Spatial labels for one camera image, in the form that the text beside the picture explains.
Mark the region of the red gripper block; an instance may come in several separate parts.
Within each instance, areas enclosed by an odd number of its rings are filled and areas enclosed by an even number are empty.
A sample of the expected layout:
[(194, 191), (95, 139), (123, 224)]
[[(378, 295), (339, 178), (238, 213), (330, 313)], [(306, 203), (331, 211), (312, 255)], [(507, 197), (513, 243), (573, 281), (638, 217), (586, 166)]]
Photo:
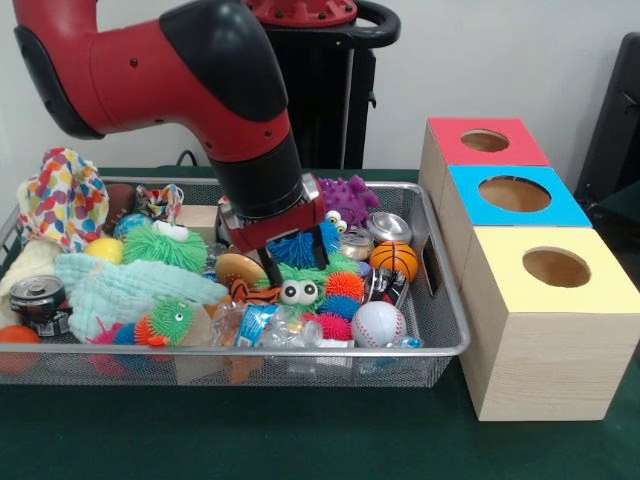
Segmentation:
[(312, 174), (302, 175), (301, 200), (275, 216), (262, 219), (246, 219), (238, 216), (231, 203), (218, 206), (218, 218), (224, 230), (241, 252), (257, 250), (262, 267), (271, 287), (280, 287), (283, 277), (277, 262), (265, 247), (269, 241), (295, 232), (310, 230), (312, 253), (318, 269), (325, 269), (329, 263), (319, 226), (325, 220), (326, 206), (319, 182)]

